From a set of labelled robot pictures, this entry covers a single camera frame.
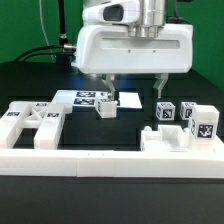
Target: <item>small white box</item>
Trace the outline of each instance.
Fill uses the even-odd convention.
[[[96,97],[95,109],[102,118],[117,116],[117,102],[102,97]]]
[[[181,102],[180,116],[182,120],[189,120],[192,115],[193,106],[197,105],[195,102]]]
[[[190,125],[190,148],[213,150],[219,120],[219,111],[214,106],[194,105]]]
[[[174,120],[175,108],[171,102],[158,102],[156,116],[161,121],[172,121]]]

